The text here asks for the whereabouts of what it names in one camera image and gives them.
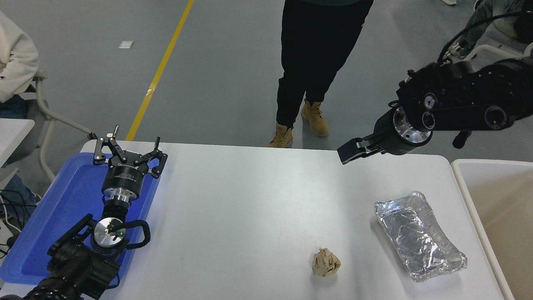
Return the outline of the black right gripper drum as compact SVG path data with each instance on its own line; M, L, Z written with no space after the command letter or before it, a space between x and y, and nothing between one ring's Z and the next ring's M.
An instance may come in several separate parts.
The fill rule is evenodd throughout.
M381 116L374 126L375 144L392 155L404 155L417 148L411 137L415 130L407 121L402 108L392 108Z

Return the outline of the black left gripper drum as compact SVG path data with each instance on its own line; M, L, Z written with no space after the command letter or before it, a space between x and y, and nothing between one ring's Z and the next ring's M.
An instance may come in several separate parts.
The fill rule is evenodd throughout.
M108 171L101 188L105 196L110 196L113 190L127 190L130 196L139 196L142 190L144 176L148 173L148 163L141 165L108 161Z

